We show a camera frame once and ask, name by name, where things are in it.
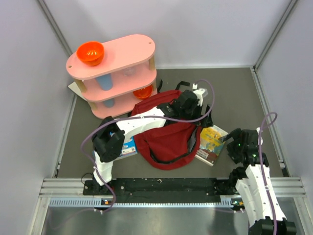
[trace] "gray floor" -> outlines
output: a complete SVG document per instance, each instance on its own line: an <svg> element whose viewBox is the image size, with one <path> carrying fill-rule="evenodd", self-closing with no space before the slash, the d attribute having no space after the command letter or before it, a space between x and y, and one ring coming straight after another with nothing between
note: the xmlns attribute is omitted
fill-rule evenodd
<svg viewBox="0 0 313 235"><path fill-rule="evenodd" d="M173 90L180 81L193 82L209 80L215 90L216 102L212 111L215 125L225 131L240 127L255 129L264 117L262 106L253 82L250 69L185 69L158 70L158 80L163 80L161 91ZM82 140L100 124L89 105L77 98L67 142L64 149L59 178L80 178L92 172L92 164L80 152ZM268 157L270 175L281 177L282 172L268 131L263 134L263 151ZM87 149L91 152L91 142ZM134 155L114 162L114 178L185 178L185 177L228 177L236 168L224 149L216 164L211 167L198 159L190 164L171 171L163 171L150 166L140 155Z"/></svg>

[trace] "red fanny pack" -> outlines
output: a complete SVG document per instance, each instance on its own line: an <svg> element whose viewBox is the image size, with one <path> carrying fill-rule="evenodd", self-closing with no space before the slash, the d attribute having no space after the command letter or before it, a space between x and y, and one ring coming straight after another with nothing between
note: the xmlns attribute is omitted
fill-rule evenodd
<svg viewBox="0 0 313 235"><path fill-rule="evenodd" d="M158 93L135 105L132 116L153 107L171 102L181 91ZM137 150L155 168L172 170L190 163L200 145L202 128L190 123L178 122L148 130L134 137Z"/></svg>

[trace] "orange bowl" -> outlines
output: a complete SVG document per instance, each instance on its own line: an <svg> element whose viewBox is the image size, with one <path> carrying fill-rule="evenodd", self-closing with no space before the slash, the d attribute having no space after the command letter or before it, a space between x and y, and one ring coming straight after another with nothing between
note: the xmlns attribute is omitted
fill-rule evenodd
<svg viewBox="0 0 313 235"><path fill-rule="evenodd" d="M104 57L104 48L99 42L87 42L77 49L76 55L86 65L95 66L101 63Z"/></svg>
<svg viewBox="0 0 313 235"><path fill-rule="evenodd" d="M137 91L133 91L133 94L138 98L138 99L146 99L149 98L152 94L152 85L142 88Z"/></svg>

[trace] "yellow book cover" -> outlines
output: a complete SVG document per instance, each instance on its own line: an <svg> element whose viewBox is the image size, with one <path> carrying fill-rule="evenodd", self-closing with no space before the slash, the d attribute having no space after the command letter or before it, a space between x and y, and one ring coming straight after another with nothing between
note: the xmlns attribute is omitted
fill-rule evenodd
<svg viewBox="0 0 313 235"><path fill-rule="evenodd" d="M224 147L224 142L219 141L219 138L227 134L226 131L216 125L204 128L200 134L200 148L195 157L213 166Z"/></svg>

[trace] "wooden dowel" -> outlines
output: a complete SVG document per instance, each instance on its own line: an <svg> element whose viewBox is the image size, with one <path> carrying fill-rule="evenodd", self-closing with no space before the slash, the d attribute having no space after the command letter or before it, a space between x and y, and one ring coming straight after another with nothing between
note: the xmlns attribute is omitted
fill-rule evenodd
<svg viewBox="0 0 313 235"><path fill-rule="evenodd" d="M88 101L88 104L89 104L89 106L91 107L92 110L96 110L97 109L96 103Z"/></svg>
<svg viewBox="0 0 313 235"><path fill-rule="evenodd" d="M155 91L157 89L157 80L154 80L152 83L152 90Z"/></svg>
<svg viewBox="0 0 313 235"><path fill-rule="evenodd" d="M85 84L83 83L82 80L78 80L78 79L74 79L74 81L76 82L78 88L80 89L81 92L86 92L87 91L87 87L85 86Z"/></svg>
<svg viewBox="0 0 313 235"><path fill-rule="evenodd" d="M155 70L156 66L155 66L155 56L152 56L149 60L149 69L150 70Z"/></svg>

